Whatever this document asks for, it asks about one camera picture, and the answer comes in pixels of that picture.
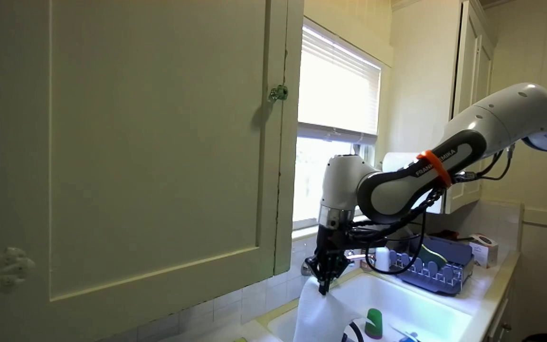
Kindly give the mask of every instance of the kitchen cabinet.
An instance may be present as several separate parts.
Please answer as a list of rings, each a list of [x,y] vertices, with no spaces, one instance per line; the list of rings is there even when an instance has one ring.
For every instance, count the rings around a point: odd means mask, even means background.
[[[505,291],[499,308],[491,319],[491,323],[486,329],[484,342],[505,342],[505,340],[516,340],[512,335],[512,323],[514,323],[514,281],[509,281],[509,289]]]
[[[474,0],[417,0],[393,12],[387,152],[433,148],[444,124],[488,95],[493,34]],[[480,196],[480,183],[453,184],[434,213]]]
[[[0,2],[0,340],[98,340],[288,268],[302,2]]]

